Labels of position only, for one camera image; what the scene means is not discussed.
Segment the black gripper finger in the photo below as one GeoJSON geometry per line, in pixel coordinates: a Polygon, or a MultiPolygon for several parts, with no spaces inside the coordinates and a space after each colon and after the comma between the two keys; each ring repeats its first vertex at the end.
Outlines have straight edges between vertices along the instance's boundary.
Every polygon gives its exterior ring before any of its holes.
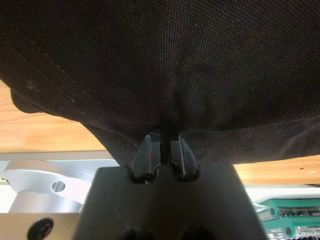
{"type": "Polygon", "coordinates": [[[200,164],[181,134],[170,141],[170,164],[177,180],[198,178],[200,164]]]}
{"type": "Polygon", "coordinates": [[[134,177],[153,175],[161,164],[161,132],[156,129],[149,132],[132,162],[134,177]]]}

